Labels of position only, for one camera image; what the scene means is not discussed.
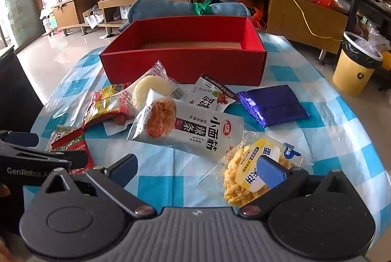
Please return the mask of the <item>blue checkered tablecloth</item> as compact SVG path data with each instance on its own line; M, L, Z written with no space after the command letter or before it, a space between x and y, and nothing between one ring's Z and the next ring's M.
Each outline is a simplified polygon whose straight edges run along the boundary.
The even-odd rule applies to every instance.
M367 132L339 93L285 38L262 34L267 61L262 86L287 84L309 118L266 128L268 136L292 144L309 159L308 170L324 175L342 170L365 201L376 223L377 238L390 227L390 180ZM85 54L50 95L32 127L44 149L59 126L77 126L91 95L109 84L99 55ZM85 139L96 165L107 167L121 157L137 156L139 169L126 189L160 210L167 206L224 206L219 186L198 185L215 165L203 157L129 141L122 131L108 136L102 124L86 130Z

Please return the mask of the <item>round white cake packet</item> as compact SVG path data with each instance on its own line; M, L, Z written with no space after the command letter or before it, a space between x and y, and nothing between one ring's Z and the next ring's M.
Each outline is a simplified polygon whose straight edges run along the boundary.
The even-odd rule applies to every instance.
M167 75L166 69L160 61L157 61L121 94L125 102L139 112L144 106L150 89L161 96L170 96L175 100L185 100L188 94L188 91L180 83Z

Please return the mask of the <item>white spicy strips packet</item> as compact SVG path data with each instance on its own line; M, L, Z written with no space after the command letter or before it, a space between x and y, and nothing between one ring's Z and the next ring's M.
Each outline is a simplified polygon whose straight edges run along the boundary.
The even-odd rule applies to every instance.
M240 144L243 131L240 116L175 100L150 89L127 139L219 161Z

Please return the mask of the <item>red cardboard box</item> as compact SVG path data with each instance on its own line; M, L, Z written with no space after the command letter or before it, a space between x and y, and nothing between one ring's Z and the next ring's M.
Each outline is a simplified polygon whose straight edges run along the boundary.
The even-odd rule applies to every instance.
M267 52L247 17L192 15L132 22L100 54L111 83L135 81L156 62L193 84L203 74L225 85L258 86Z

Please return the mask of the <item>white blue carton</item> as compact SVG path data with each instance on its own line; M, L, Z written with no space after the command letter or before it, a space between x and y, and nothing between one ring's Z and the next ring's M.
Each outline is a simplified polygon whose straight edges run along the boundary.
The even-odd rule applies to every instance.
M120 6L119 7L122 20L126 20L127 19L128 13L129 13L129 9L130 9L130 6Z

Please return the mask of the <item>vacuum packed sausages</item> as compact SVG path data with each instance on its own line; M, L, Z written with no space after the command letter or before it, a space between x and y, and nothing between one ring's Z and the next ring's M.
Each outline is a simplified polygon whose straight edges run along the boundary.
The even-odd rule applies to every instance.
M135 116L128 114L117 114L109 120L103 122L105 133L113 136L127 129L129 124L134 122Z

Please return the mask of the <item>small white red snack packet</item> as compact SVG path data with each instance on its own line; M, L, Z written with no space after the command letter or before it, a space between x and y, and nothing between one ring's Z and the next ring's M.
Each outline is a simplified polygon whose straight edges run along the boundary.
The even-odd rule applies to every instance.
M206 74L199 77L185 98L185 102L189 104L218 112L224 112L237 100L238 96L234 92Z

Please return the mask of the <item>orange plastic bag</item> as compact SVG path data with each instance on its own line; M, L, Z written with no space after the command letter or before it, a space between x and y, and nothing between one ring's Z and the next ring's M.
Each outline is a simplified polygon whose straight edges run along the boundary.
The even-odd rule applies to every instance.
M252 18L254 26L257 29L266 30L269 0L213 0L212 2L214 4L221 2L243 3L250 11L250 16Z

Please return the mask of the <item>white paper bag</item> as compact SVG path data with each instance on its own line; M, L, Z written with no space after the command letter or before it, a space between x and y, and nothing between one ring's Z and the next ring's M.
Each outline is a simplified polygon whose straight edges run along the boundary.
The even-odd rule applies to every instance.
M84 22L91 28L94 29L99 24L104 22L103 10L99 9L97 5L90 8L83 13Z

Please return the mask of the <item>wooden TV cabinet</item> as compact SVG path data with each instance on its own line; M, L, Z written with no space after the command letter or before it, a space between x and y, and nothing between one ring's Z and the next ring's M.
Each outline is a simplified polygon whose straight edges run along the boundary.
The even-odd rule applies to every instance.
M80 27L86 29L84 11L95 5L103 10L107 33L113 28L121 27L126 20L116 19L115 12L120 6L130 6L137 0L66 0L52 10L59 29L65 30ZM202 0L172 0L201 3ZM340 47L343 33L347 27L347 12L339 6L326 8L310 0L269 0L268 34L282 35L289 40L297 41L326 52L336 54Z

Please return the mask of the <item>purple foil packet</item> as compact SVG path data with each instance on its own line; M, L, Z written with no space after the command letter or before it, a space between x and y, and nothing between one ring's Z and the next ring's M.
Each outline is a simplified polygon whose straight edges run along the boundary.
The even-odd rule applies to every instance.
M263 127L309 118L287 84L240 91L237 96L245 110Z

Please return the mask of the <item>red green spicy packet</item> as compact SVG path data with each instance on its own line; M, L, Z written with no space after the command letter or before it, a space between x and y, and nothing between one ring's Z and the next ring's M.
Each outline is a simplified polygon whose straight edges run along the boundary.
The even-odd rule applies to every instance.
M85 173L88 169L94 167L93 159L91 158L86 139L84 136L84 129L79 127L76 131L68 134L67 136L62 137L58 141L55 141L52 144L51 151L79 151L84 150L88 155L88 164L84 169L70 170L70 174L82 174Z

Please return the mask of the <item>rolled blue blanket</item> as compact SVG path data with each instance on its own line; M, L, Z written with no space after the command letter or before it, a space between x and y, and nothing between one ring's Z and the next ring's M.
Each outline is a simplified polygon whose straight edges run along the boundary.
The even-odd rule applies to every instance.
M249 9L238 2L221 2L213 0L203 3L191 3L172 0L137 0L129 9L127 21L117 30L125 31L132 22L152 18L167 18L190 15L228 15L250 18Z

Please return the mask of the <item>yellow red Trolli packet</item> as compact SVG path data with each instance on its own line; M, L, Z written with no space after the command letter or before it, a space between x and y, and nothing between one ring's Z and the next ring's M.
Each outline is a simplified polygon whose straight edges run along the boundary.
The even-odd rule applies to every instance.
M125 102L121 92L125 89L125 84L112 84L93 93L88 104L82 127L87 129L105 120L109 120L117 114L128 114L135 116L135 109Z

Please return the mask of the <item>yellow egg crisp packet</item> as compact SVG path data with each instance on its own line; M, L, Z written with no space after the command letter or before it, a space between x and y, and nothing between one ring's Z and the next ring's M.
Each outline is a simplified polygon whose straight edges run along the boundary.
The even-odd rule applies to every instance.
M257 161L267 156L285 167L300 166L304 158L289 143L281 143L264 133L244 131L242 141L222 157L196 186L208 195L220 196L227 204L240 208L267 193Z

